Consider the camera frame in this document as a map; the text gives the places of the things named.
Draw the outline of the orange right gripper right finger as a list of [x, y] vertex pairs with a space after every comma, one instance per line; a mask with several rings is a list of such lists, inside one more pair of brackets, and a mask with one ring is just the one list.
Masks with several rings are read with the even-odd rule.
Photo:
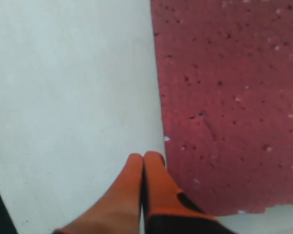
[[144, 155], [142, 205], [146, 234], [231, 234], [233, 231], [198, 208], [178, 187], [163, 156]]

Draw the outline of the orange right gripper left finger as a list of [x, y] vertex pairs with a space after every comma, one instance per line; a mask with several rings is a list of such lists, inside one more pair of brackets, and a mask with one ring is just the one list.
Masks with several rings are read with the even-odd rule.
[[143, 157], [130, 154], [105, 194], [55, 234], [138, 234], [141, 217]]

